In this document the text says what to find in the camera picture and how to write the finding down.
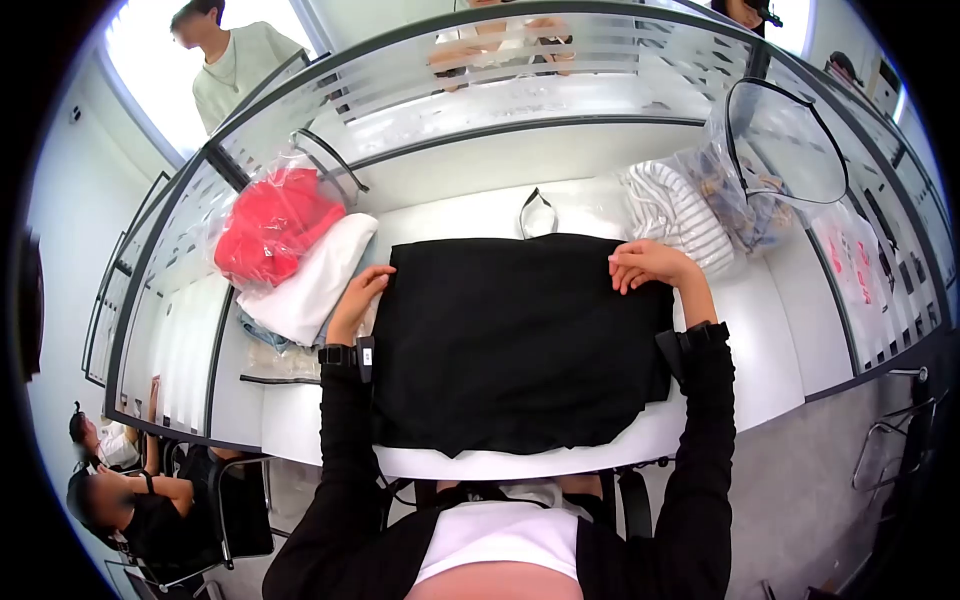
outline black top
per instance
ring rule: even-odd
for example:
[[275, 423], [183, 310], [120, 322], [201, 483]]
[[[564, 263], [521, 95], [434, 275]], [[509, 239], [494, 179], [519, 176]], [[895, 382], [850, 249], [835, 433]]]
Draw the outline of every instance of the black top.
[[138, 493], [133, 499], [133, 519], [123, 536], [134, 556], [147, 563], [181, 563], [217, 543], [206, 512], [195, 504], [180, 516], [170, 498]]
[[611, 289], [623, 242], [551, 233], [394, 246], [376, 313], [373, 441], [537, 454], [608, 444], [667, 399], [673, 288]]
[[[725, 343], [683, 358], [686, 428], [652, 539], [624, 541], [580, 520], [585, 600], [723, 598], [730, 580], [733, 364]], [[380, 532], [382, 490], [371, 444], [370, 386], [324, 365], [324, 470], [310, 508], [263, 581], [265, 600], [402, 600], [417, 579], [439, 509]]]

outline chair armrest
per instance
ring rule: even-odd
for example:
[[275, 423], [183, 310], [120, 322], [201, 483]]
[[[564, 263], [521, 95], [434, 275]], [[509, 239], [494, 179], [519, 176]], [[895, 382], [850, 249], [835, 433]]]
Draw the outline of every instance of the chair armrest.
[[643, 475], [628, 470], [620, 475], [620, 497], [623, 499], [623, 520], [630, 538], [652, 538], [653, 519], [650, 515], [650, 496]]

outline white t-shirt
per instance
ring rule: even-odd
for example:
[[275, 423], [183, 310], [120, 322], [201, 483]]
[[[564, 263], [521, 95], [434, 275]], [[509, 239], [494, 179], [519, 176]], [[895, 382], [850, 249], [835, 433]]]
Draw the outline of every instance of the white t-shirt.
[[417, 581], [455, 566], [539, 564], [577, 581], [577, 517], [529, 502], [467, 502], [440, 513]]
[[100, 428], [97, 458], [104, 467], [130, 468], [140, 458], [136, 446], [127, 439], [125, 429], [124, 424], [117, 421]]
[[193, 80], [193, 97], [206, 133], [213, 133], [241, 100], [301, 49], [263, 21], [231, 29], [224, 55], [204, 63]]

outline hair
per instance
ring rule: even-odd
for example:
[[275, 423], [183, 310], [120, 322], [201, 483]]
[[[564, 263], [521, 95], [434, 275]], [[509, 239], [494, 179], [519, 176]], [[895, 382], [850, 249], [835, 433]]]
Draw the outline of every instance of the hair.
[[111, 550], [120, 550], [119, 544], [113, 538], [113, 527], [100, 525], [94, 519], [93, 502], [90, 500], [90, 485], [92, 480], [86, 468], [75, 472], [66, 487], [66, 507], [84, 529]]
[[80, 453], [80, 464], [84, 467], [92, 465], [96, 468], [100, 465], [100, 459], [92, 454], [84, 445], [84, 438], [86, 438], [86, 428], [84, 427], [86, 413], [80, 410], [80, 402], [74, 402], [73, 404], [77, 408], [74, 410], [73, 415], [70, 416], [70, 440], [73, 441], [73, 444], [77, 447], [77, 451]]
[[224, 18], [225, 4], [225, 0], [190, 0], [190, 2], [183, 5], [183, 8], [177, 11], [177, 14], [174, 14], [174, 17], [170, 19], [170, 33], [173, 33], [180, 22], [186, 17], [197, 14], [206, 16], [210, 14], [210, 11], [213, 9], [217, 10], [217, 25], [220, 25], [220, 20]]

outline clear plastic bag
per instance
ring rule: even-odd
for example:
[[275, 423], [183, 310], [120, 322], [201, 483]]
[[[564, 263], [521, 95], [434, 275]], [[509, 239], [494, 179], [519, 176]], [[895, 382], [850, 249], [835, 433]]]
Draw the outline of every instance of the clear plastic bag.
[[714, 105], [702, 143], [674, 159], [748, 255], [776, 246], [795, 209], [813, 217], [848, 186], [840, 150], [813, 103], [754, 78], [733, 85], [726, 102]]
[[204, 217], [206, 257], [241, 290], [277, 286], [367, 189], [329, 145], [299, 130], [239, 196]]
[[686, 253], [708, 277], [738, 263], [730, 238], [675, 158], [648, 160], [616, 173], [627, 190], [632, 239], [649, 238]]
[[247, 367], [240, 373], [240, 380], [267, 385], [319, 384], [321, 365], [317, 362], [317, 350], [291, 344], [277, 352], [269, 344], [250, 340]]
[[876, 234], [869, 223], [841, 203], [821, 211], [811, 226], [847, 306], [856, 345], [866, 350], [867, 356], [873, 356], [873, 341], [886, 335], [886, 275], [876, 250]]

